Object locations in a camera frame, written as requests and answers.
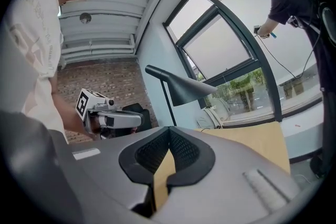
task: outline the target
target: black lamp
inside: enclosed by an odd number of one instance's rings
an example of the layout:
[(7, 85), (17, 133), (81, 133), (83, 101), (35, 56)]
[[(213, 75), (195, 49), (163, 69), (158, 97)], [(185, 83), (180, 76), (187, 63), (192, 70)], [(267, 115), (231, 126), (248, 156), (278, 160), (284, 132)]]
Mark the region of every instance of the black lamp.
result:
[(146, 66), (145, 71), (147, 74), (152, 75), (160, 80), (164, 96), (169, 108), (170, 115), (172, 117), (174, 126), (176, 126), (175, 117), (170, 105), (166, 89), (163, 82), (165, 81), (168, 85), (169, 93), (173, 102), (173, 106), (178, 106), (182, 104), (188, 104), (192, 101), (203, 98), (211, 93), (217, 91), (217, 88), (212, 87), (208, 84), (199, 82), (197, 80), (189, 78), (181, 78), (163, 69)]

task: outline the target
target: navy blue t-shirt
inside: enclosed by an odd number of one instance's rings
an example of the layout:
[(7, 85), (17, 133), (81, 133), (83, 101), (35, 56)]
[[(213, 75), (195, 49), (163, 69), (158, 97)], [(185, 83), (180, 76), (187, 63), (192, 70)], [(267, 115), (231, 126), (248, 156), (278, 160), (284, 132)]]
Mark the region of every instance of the navy blue t-shirt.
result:
[[(280, 24), (286, 24), (290, 16), (310, 22), (320, 29), (320, 21), (316, 13), (312, 13), (311, 0), (272, 0), (271, 10), (268, 17)], [(310, 27), (306, 30), (308, 38), (315, 44), (318, 34)], [(321, 90), (336, 92), (336, 48), (330, 44), (325, 45), (322, 38), (314, 48), (314, 54), (319, 70)]]

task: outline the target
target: yellow tabletop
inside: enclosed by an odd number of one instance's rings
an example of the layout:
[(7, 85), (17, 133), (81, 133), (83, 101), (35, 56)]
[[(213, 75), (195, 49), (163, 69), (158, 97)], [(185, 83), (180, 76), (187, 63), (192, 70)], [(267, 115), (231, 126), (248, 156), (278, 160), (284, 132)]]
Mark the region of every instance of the yellow tabletop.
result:
[[(206, 129), (203, 130), (203, 133), (242, 143), (290, 174), (285, 138), (278, 122), (243, 128)], [(154, 195), (157, 209), (159, 209), (168, 198), (166, 180), (168, 176), (174, 173), (174, 158), (171, 152), (168, 151), (154, 175)]]

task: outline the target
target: lamp shade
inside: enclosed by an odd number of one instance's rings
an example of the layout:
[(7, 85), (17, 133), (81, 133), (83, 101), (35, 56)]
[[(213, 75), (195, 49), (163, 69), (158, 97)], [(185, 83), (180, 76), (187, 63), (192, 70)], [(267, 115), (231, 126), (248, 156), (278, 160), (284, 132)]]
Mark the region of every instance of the lamp shade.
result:
[(163, 69), (146, 66), (147, 74), (167, 82), (173, 106), (187, 104), (217, 91), (217, 88), (190, 78), (181, 78)]

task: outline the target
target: gray floor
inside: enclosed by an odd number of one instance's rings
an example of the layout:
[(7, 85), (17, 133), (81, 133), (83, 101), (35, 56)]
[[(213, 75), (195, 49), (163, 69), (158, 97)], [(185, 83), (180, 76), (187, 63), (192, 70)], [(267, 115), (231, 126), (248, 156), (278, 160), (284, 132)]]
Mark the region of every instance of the gray floor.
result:
[(310, 159), (290, 165), (291, 176), (297, 182), (301, 189), (305, 189), (312, 182), (318, 180), (311, 171), (309, 167), (309, 162)]

